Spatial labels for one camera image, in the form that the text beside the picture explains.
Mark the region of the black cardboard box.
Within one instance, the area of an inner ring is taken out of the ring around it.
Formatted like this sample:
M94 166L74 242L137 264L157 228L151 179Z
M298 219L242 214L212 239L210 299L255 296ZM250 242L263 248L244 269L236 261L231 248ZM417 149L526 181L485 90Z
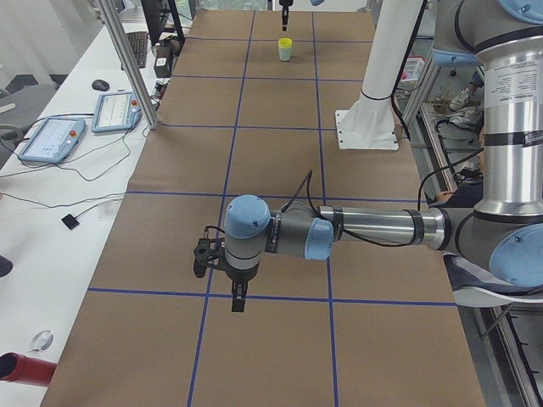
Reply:
M157 78L171 76L173 54L170 46L160 46L155 49L154 73Z

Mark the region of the aluminium frame post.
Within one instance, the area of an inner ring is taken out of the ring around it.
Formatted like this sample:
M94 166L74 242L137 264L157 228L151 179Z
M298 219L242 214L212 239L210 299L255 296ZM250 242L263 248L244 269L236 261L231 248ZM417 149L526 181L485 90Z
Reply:
M115 51L141 106L143 116L148 122L148 127L154 129L159 124L158 115L148 95L148 89L137 66L132 48L126 38L124 27L120 22L115 6L109 0L97 0L97 3Z

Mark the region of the small black square device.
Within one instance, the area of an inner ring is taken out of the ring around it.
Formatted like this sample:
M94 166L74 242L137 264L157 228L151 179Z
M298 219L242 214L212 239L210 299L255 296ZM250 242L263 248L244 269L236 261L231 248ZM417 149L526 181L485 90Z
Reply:
M67 214L61 219L62 223L69 229L74 230L80 225L79 220L72 214Z

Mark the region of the yellow plastic cup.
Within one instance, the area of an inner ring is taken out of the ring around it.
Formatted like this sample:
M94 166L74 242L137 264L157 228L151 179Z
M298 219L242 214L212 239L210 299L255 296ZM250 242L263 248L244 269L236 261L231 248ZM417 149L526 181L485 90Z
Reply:
M280 49L290 49L293 46L293 41L289 37L279 38L277 45Z

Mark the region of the black computer monitor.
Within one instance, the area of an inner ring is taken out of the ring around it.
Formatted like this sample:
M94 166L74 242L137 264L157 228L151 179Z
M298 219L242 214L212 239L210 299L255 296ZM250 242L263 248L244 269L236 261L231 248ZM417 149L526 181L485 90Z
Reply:
M174 32L181 45L185 42L179 13L174 0L141 0L143 13L148 28L151 43L154 45L160 40L166 23L172 17Z

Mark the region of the black computer mouse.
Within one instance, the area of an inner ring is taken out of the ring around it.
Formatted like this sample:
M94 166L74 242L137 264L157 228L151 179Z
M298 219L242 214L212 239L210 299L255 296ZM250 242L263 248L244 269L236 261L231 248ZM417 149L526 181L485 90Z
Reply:
M97 79L92 82L91 87L93 90L99 92L107 92L109 90L109 83L105 80Z

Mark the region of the blue teach pendant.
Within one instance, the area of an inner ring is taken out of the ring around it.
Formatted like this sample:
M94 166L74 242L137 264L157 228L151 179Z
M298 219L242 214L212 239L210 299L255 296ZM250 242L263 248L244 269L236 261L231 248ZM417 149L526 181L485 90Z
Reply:
M142 117L133 92L111 92L98 96L91 131L106 133L132 130Z
M84 119L48 117L19 154L24 163L59 164L76 148L87 127Z

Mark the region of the light green plastic cup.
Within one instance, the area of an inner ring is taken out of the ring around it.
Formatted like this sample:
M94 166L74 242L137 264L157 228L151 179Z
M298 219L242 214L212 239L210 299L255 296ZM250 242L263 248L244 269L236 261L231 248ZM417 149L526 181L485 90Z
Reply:
M292 49L290 47L279 47L278 57L281 62L288 62L291 58Z

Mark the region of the black keyboard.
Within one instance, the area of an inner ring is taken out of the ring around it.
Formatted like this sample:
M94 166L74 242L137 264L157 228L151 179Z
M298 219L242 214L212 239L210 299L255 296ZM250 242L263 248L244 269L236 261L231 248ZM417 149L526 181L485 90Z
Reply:
M148 33L146 31L134 31L126 33L126 39L139 68L144 68L147 62Z

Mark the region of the near blue teach pendant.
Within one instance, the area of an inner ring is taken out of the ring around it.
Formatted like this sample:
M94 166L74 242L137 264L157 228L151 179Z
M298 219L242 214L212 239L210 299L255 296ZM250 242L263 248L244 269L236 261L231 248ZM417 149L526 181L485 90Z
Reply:
M87 127L84 119L48 117L19 154L24 163L59 164L76 148Z

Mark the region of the seated person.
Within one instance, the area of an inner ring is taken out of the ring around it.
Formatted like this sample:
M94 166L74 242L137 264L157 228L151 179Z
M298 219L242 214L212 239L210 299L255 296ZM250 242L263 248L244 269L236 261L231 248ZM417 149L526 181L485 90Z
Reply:
M445 267L455 289L528 293L542 286L542 132L505 127L479 140L490 149L482 179L435 203L461 211L451 214Z

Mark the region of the brown paper table cover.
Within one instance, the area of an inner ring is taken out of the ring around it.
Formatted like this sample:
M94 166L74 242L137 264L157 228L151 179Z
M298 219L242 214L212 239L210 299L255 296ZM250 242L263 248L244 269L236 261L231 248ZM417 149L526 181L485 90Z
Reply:
M481 406L441 254L337 243L328 261L265 254L245 310L193 248L237 195L277 208L308 170L316 204L403 209L417 167L342 150L334 112L357 97L366 14L202 11L43 399L46 406Z

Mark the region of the white chair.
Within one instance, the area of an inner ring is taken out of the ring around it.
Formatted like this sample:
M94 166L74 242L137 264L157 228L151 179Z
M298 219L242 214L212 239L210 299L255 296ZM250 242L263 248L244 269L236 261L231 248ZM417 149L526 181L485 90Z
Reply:
M514 304L542 304L542 287L537 287L523 295L500 294L480 287L461 287L454 290L453 295L457 305L466 307L495 308L506 305L506 309L480 334L481 338L487 337L500 324Z

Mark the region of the far blue teach pendant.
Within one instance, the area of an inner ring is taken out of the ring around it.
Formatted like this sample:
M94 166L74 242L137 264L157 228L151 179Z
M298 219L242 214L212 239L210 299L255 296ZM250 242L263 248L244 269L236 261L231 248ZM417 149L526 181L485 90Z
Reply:
M91 131L106 133L132 130L142 117L133 92L111 92L98 96Z

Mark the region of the red cylinder bottle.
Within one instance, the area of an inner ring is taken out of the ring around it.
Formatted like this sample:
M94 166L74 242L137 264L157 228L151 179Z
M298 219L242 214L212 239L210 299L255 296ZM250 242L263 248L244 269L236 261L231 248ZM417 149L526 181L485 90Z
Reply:
M1 356L1 380L38 387L47 387L57 364L25 356L6 353Z

